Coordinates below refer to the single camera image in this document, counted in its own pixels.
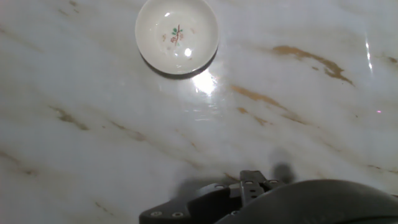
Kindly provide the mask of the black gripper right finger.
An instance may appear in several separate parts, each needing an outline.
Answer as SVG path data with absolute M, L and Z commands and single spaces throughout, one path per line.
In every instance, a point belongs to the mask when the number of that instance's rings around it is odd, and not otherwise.
M 266 180 L 264 181 L 264 191 L 269 192 L 284 185 L 285 184 L 279 180 Z

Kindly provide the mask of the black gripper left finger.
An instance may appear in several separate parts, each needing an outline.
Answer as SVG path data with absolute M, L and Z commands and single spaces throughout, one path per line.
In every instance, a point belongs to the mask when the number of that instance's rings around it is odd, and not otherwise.
M 235 215 L 265 192 L 265 177 L 258 170 L 240 172 L 237 184 L 210 184 L 176 197 L 139 215 L 139 224 L 216 223 Z

